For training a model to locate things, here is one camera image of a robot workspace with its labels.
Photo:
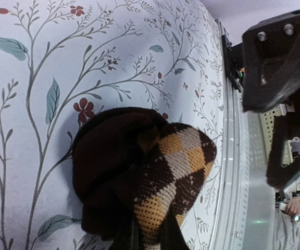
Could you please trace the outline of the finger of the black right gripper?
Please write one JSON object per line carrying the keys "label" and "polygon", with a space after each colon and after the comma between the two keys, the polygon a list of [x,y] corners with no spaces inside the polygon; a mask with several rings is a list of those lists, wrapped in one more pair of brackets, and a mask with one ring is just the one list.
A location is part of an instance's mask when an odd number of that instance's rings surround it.
{"label": "finger of the black right gripper", "polygon": [[292,111],[273,119],[266,177],[275,189],[285,189],[300,177],[300,89],[292,103]]}

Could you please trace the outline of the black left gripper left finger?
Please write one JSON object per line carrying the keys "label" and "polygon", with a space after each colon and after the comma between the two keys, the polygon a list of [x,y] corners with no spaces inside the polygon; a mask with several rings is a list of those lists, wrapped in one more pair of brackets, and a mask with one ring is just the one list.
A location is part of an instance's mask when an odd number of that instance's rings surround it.
{"label": "black left gripper left finger", "polygon": [[127,230],[127,249],[128,250],[141,250],[141,233],[137,219],[132,216],[130,219],[129,227]]}

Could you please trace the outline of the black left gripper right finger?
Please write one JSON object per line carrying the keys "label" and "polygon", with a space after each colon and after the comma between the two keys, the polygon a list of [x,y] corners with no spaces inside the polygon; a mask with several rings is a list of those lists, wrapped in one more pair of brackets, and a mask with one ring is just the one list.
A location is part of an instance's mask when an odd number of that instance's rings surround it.
{"label": "black left gripper right finger", "polygon": [[189,250],[171,210],[168,211],[160,226],[159,239],[161,250]]}

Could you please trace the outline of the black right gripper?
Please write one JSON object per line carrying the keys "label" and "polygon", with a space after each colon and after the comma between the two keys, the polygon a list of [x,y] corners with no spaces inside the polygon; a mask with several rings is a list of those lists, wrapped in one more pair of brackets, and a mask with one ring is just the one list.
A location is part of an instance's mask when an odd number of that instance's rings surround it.
{"label": "black right gripper", "polygon": [[263,113],[288,100],[300,108],[300,10],[259,22],[242,36],[243,109]]}

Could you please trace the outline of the brown tan argyle sock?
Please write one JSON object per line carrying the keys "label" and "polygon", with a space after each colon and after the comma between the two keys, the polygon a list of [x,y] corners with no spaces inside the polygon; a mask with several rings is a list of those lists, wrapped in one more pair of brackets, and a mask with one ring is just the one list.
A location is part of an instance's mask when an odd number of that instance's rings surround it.
{"label": "brown tan argyle sock", "polygon": [[111,249],[127,249],[134,216],[142,249],[160,249],[168,211],[179,227],[193,207],[217,156],[215,143],[184,123],[138,107],[90,118],[72,146],[72,183],[81,201],[81,227]]}

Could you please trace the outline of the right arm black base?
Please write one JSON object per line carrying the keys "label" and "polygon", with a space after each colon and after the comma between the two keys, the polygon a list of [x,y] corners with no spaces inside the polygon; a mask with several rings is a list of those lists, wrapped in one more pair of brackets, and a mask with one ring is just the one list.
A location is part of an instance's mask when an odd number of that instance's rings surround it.
{"label": "right arm black base", "polygon": [[234,89],[241,93],[244,79],[242,43],[232,45],[225,34],[221,36],[221,39],[226,77]]}

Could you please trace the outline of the distant person's hand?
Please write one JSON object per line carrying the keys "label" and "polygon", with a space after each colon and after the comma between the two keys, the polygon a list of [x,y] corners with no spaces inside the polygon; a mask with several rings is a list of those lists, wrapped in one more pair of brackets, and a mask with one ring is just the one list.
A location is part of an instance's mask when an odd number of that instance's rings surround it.
{"label": "distant person's hand", "polygon": [[300,214],[300,196],[294,197],[286,205],[286,213],[290,217],[294,217]]}

